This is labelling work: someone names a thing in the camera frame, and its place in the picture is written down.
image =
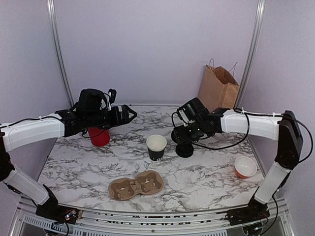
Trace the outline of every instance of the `gray wall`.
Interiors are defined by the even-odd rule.
[[[315,1],[267,1],[242,106],[255,112],[292,110],[315,135]],[[304,132],[303,156],[310,149]],[[277,143],[252,138],[266,169]],[[315,157],[297,166],[283,193],[299,236],[314,235]]]
[[[204,65],[246,62],[257,1],[56,0],[74,100],[82,88],[115,88],[117,103],[183,104]]]
[[[46,1],[0,2],[0,121],[47,115],[67,108],[54,53]],[[14,164],[37,178],[54,140],[10,153]],[[7,235],[19,195],[0,183],[0,234]]]

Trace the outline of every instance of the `paper bag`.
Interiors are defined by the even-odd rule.
[[[226,69],[206,65],[198,98],[210,112],[217,107],[233,109],[239,88]]]

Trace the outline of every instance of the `table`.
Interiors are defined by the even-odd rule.
[[[75,207],[128,212],[183,212],[232,207],[248,203],[263,180],[257,174],[240,179],[234,173],[234,160],[252,158],[247,141],[235,147],[211,151],[195,147],[190,158],[180,158],[171,140],[171,114],[177,107],[132,106],[138,117],[132,123],[110,129],[111,141],[95,147],[80,135],[59,138],[39,177],[62,204]],[[164,157],[152,161],[146,138],[152,134],[166,137]],[[216,134],[202,143],[211,147],[233,144],[240,134]],[[154,170],[163,178],[164,189],[154,195],[136,195],[128,201],[110,199],[108,185],[122,178]]]

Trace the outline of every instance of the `marble table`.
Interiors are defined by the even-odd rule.
[[[39,182],[50,187],[60,203],[131,212],[199,211],[248,203],[263,175],[260,168],[248,179],[234,173],[237,157],[248,156],[256,162],[247,141],[219,151],[195,147],[192,157],[180,158],[170,138],[171,114],[176,107],[132,108],[138,117],[130,124],[110,129],[111,141],[105,147],[95,147],[80,135],[57,140]],[[161,134],[168,141],[159,162],[152,161],[147,153],[146,138],[152,134]],[[239,134],[217,134],[202,143],[223,147],[241,138]],[[146,170],[155,170],[162,176],[162,191],[137,195],[129,201],[110,199],[111,181],[134,178]]]

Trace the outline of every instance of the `small bowl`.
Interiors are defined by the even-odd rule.
[[[249,178],[256,174],[256,163],[249,157],[240,156],[234,162],[235,173],[240,178]]]

